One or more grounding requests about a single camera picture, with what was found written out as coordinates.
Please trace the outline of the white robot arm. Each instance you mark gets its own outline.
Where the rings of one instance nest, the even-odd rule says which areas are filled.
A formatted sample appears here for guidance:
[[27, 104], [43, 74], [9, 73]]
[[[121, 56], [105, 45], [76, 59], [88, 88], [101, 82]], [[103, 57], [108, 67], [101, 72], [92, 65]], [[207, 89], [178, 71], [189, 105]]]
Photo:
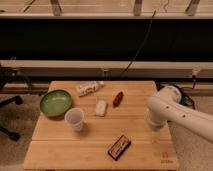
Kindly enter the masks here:
[[213, 115], [183, 106], [182, 99], [182, 90], [172, 85], [151, 95], [145, 114], [150, 128], [157, 132], [172, 121], [213, 143]]

